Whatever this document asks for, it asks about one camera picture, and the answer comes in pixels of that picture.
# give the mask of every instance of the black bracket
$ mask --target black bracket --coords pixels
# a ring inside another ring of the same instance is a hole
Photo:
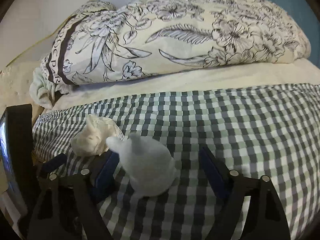
[[[251,196],[241,240],[290,240],[287,219],[270,177],[244,177],[229,170],[208,147],[199,151],[199,161],[217,198],[224,202],[206,240],[230,240],[238,223],[245,196]]]
[[[110,150],[95,157],[87,169],[59,178],[50,172],[66,162],[64,154],[38,168],[41,188],[29,224],[28,240],[113,240],[95,206],[114,191],[113,173],[119,156]]]

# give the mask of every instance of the white wall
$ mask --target white wall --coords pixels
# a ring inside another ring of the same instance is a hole
[[[0,22],[0,70],[88,0],[15,0]],[[131,0],[109,0],[116,6]]]
[[[87,0],[15,0],[0,23],[0,70]]]

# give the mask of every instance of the floral pillowcase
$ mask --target floral pillowcase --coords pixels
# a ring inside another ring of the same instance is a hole
[[[268,0],[137,0],[118,10],[94,0],[67,20],[41,66],[51,82],[80,85],[291,63],[310,52],[300,27]]]

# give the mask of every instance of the white towel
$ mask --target white towel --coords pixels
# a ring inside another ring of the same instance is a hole
[[[42,75],[41,68],[37,67],[33,71],[33,82],[29,88],[29,94],[33,101],[46,108],[52,109],[55,102],[54,93],[60,91],[62,94],[67,94],[72,91],[71,85],[55,84],[45,79]]]

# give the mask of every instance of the gingham bedsheet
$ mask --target gingham bedsheet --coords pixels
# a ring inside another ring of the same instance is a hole
[[[124,135],[135,131],[159,140],[179,171],[168,192],[137,199],[118,165],[119,191],[99,205],[115,240],[205,239],[219,205],[199,169],[198,151],[204,145],[229,169],[271,177],[292,239],[319,211],[319,85],[132,95],[44,114],[33,127],[35,152],[44,160],[67,154],[61,176],[79,172],[92,160],[76,157],[70,145],[87,114],[112,118]],[[247,209],[248,199],[233,239],[241,235]]]

